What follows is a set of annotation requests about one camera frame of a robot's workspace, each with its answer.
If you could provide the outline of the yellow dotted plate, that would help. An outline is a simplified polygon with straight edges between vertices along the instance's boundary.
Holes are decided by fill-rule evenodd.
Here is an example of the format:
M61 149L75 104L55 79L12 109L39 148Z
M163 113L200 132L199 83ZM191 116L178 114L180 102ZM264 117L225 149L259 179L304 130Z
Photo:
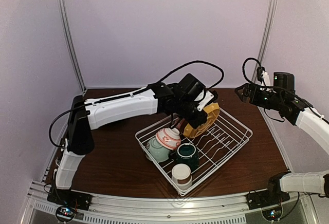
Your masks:
M203 111L207 113L206 123L200 125L198 128L193 128L190 124L187 124L182 133L185 137L193 139L202 135L218 118L220 107L218 103L213 102L205 106Z

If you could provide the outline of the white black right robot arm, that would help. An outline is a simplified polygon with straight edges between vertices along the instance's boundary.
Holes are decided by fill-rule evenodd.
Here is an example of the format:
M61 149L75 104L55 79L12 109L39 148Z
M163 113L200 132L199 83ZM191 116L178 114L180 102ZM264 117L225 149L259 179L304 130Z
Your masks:
M261 84L250 81L234 92L244 102L257 107L275 110L280 117L307 133L328 152L328 121L306 100L295 93L295 77L287 72L275 72L273 81L266 71L259 77ZM264 200L276 203L283 193L303 192L328 197L328 171L309 173L280 173L269 179Z

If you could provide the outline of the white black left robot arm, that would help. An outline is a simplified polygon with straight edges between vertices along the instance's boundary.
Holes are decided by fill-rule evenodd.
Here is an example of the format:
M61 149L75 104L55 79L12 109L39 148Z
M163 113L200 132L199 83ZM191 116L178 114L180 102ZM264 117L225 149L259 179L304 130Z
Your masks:
M215 99L216 95L190 73L178 83L156 82L116 96L88 100L74 97L67 111L68 138L54 177L55 199L64 206L74 201L69 189L80 162L95 147L93 130L127 118L159 113L177 114L193 128L199 128L208 118L204 107Z

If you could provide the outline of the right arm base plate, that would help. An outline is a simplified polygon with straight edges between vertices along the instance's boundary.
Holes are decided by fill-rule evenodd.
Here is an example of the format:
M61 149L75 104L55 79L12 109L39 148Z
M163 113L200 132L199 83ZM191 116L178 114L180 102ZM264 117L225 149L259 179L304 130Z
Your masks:
M265 208L269 206L279 205L290 200L288 193L272 194L268 190L250 191L246 195L247 204L250 210Z

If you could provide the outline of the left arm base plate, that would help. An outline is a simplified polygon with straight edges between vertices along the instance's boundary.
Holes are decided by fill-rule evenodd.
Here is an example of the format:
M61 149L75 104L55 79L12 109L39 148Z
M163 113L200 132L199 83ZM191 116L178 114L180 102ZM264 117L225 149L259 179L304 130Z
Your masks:
M92 201L92 195L86 193L75 192L71 190L58 190L50 188L47 200L61 206L67 206L78 210L89 210Z

